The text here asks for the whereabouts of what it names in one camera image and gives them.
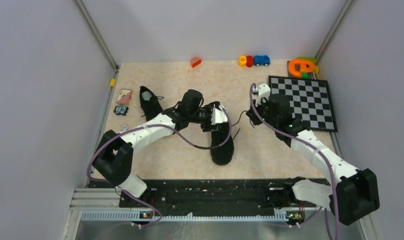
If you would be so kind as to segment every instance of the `black shoe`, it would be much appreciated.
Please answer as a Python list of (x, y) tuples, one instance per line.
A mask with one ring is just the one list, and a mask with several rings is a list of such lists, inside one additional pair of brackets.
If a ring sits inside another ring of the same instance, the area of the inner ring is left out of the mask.
[[(227, 138), (229, 129), (230, 127), (228, 126), (228, 123), (222, 123), (219, 126), (218, 131), (212, 131), (211, 147), (218, 146), (219, 144), (221, 144)], [(233, 154), (234, 154), (234, 143), (231, 136), (224, 145), (211, 149), (212, 161), (216, 165), (221, 166), (227, 165), (229, 162), (231, 162)]]
[(140, 87), (140, 106), (147, 121), (154, 119), (163, 111), (158, 99), (161, 98), (157, 97), (150, 89), (145, 86)]

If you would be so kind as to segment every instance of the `beige table surface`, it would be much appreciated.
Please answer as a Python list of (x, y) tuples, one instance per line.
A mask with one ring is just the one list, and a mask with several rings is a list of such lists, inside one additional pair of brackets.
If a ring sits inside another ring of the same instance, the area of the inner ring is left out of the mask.
[[(180, 101), (188, 89), (203, 94), (205, 104), (220, 101), (225, 105), (234, 124), (243, 110), (249, 109), (251, 83), (268, 81), (269, 75), (287, 76), (287, 59), (271, 60), (268, 67), (241, 68), (235, 60), (203, 61), (191, 68), (188, 61), (123, 63), (114, 90), (107, 118), (107, 130), (120, 131), (123, 124), (130, 128), (145, 122), (139, 103), (139, 88), (146, 86), (166, 109)], [(132, 89), (133, 97), (126, 116), (112, 111), (121, 89)], [(188, 145), (179, 136), (162, 138), (134, 154), (132, 171), (143, 179), (275, 179), (296, 176), (323, 178), (299, 153), (275, 137), (264, 125), (253, 129), (243, 115), (233, 127), (234, 155), (228, 165), (218, 166), (208, 150)], [(200, 125), (191, 124), (181, 133), (199, 146), (210, 146), (210, 133), (202, 132)], [(318, 139), (334, 150), (328, 132), (315, 132)], [(95, 178), (103, 178), (95, 172)]]

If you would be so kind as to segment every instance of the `white wall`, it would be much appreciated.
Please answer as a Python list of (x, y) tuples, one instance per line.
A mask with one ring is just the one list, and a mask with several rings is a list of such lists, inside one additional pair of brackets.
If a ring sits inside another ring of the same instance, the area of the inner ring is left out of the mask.
[(71, 0), (0, 0), (0, 240), (59, 239), (113, 72)]
[(84, 0), (121, 62), (315, 56), (344, 0)]
[(404, 239), (404, 0), (357, 1), (320, 62), (349, 162), (377, 174), (385, 239)]

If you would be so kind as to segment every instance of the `metal post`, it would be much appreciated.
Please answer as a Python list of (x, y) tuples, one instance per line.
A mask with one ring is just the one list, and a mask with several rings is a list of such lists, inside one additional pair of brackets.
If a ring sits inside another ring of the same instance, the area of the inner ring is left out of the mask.
[(115, 60), (113, 59), (112, 54), (110, 53), (105, 41), (103, 40), (99, 30), (96, 27), (96, 24), (94, 24), (93, 19), (91, 18), (90, 14), (87, 11), (87, 8), (85, 7), (84, 3), (82, 0), (73, 0), (75, 5), (77, 6), (78, 10), (81, 13), (81, 16), (84, 18), (84, 21), (90, 30), (91, 34), (94, 37), (94, 40), (96, 41), (97, 45), (99, 46), (100, 50), (102, 51), (103, 56), (106, 58), (106, 60), (109, 62), (110, 66), (114, 69), (118, 69), (118, 64), (116, 64)]
[(343, 6), (342, 10), (340, 11), (339, 15), (337, 16), (337, 19), (334, 21), (333, 26), (331, 27), (330, 31), (328, 32), (327, 36), (325, 37), (320, 49), (318, 50), (318, 53), (315, 56), (315, 59), (317, 60), (317, 63), (321, 60), (322, 55), (324, 54), (325, 50), (328, 47), (328, 44), (330, 43), (331, 39), (333, 39), (334, 35), (337, 32), (337, 29), (339, 28), (340, 24), (342, 23), (344, 17), (347, 15), (349, 10), (351, 9), (351, 6), (356, 0), (346, 0), (345, 5)]

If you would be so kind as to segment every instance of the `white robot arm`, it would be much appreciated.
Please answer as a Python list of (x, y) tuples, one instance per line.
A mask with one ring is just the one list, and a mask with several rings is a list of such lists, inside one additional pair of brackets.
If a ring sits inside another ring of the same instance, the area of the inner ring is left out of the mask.
[[(252, 94), (257, 96), (253, 100), (255, 109), (251, 107), (246, 115), (254, 125), (262, 123), (256, 116), (254, 112), (256, 111), (267, 124), (316, 148), (313, 149), (293, 137), (290, 138), (278, 132), (276, 133), (278, 139), (284, 141), (290, 148), (301, 153), (309, 160), (329, 183), (331, 178), (334, 178), (337, 185), (339, 220), (341, 223), (349, 225), (380, 207), (377, 177), (371, 170), (359, 170), (319, 141), (302, 121), (292, 117), (293, 108), (290, 107), (290, 101), (285, 95), (272, 94), (271, 89), (265, 83), (259, 83), (252, 88)], [(330, 174), (327, 163), (320, 156), (319, 151), (329, 160), (334, 174)], [(297, 177), (289, 180), (285, 191), (287, 191), (285, 195), (289, 196), (288, 201), (290, 202), (293, 200), (308, 201), (331, 209), (334, 212), (333, 192), (329, 185)]]
[[(173, 135), (174, 131), (186, 128), (189, 123), (201, 124), (204, 132), (216, 131), (220, 124), (227, 123), (225, 107), (219, 102), (200, 106), (202, 94), (190, 89), (178, 103), (177, 108), (171, 107), (158, 114), (154, 119), (139, 125), (127, 134), (122, 135), (109, 144), (93, 162), (93, 166), (113, 186), (126, 190), (139, 198), (147, 189), (147, 185), (131, 172), (132, 158), (142, 148), (154, 141)], [(98, 149), (117, 134), (107, 131), (100, 141)]]

